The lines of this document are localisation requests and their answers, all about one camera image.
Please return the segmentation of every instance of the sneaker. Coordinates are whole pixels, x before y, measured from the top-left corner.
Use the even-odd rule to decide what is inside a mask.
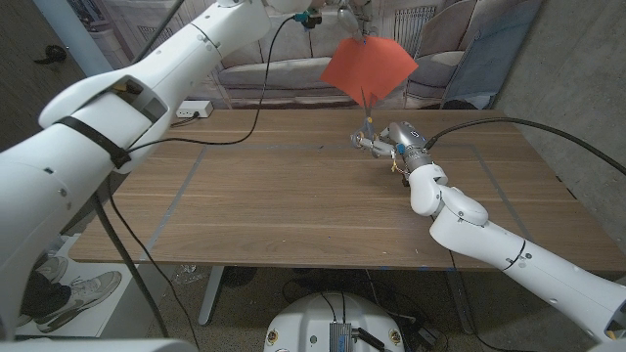
[[[30,316],[27,316],[26,314],[21,314],[18,318],[18,328],[30,323],[31,320],[32,318],[30,318]]]
[[[63,274],[67,270],[67,259],[63,257],[52,257],[43,263],[39,268],[35,269],[36,272],[50,280],[50,283],[56,284],[59,282]]]
[[[67,270],[67,259],[63,257],[52,257],[35,269],[36,272],[43,275],[51,284],[56,284],[63,277]],[[18,318],[18,328],[28,324],[32,318],[26,314],[20,315]]]
[[[117,288],[120,281],[121,274],[113,271],[70,285],[71,296],[66,305],[46,317],[35,319],[37,328],[41,332],[52,332],[62,327],[82,311],[104,301]]]

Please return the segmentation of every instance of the power strip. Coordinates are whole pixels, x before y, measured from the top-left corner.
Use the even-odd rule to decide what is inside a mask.
[[[199,117],[208,117],[213,112],[213,104],[210,101],[184,101],[176,111],[176,116],[192,117],[196,111],[200,114]]]

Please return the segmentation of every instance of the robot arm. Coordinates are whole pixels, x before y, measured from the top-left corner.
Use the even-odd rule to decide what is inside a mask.
[[[419,215],[436,217],[430,234],[439,244],[501,270],[597,342],[624,335],[625,286],[597,277],[489,221],[480,203],[446,186],[448,177],[432,162],[424,137],[409,123],[392,122],[374,142],[354,140],[380,155],[394,150],[402,155],[410,173],[411,207]]]
[[[292,13],[311,0],[268,2]],[[138,64],[67,88],[42,111],[42,132],[0,154],[0,336],[13,338],[26,280],[45,246],[112,171],[132,171],[156,146],[125,151],[160,139],[222,58],[269,29],[261,0],[217,0]]]

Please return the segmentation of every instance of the wooden table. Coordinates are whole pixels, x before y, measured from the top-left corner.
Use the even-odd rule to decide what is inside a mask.
[[[215,111],[170,137],[227,142],[244,136],[255,111]],[[411,122],[432,136],[464,121],[502,116],[493,110],[376,110],[382,130]],[[360,110],[265,110],[244,143],[161,145],[115,193],[137,236],[158,263],[213,266],[199,322],[206,324],[224,265],[448,270],[490,267],[452,254],[435,242],[430,218],[411,209],[408,188],[390,158],[372,158],[350,146]],[[490,219],[546,249],[596,272],[624,272],[624,255],[598,222],[510,124],[486,124],[439,140],[433,160],[456,186],[480,201]],[[107,212],[132,257],[139,245]],[[69,256],[118,262],[99,221]],[[461,281],[449,273],[454,291]],[[455,295],[470,332],[464,298]]]

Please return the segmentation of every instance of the red cloth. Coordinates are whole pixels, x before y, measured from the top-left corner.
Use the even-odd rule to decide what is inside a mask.
[[[323,81],[342,90],[363,106],[372,105],[418,68],[413,58],[394,40],[368,36],[365,44],[343,39],[322,72]]]

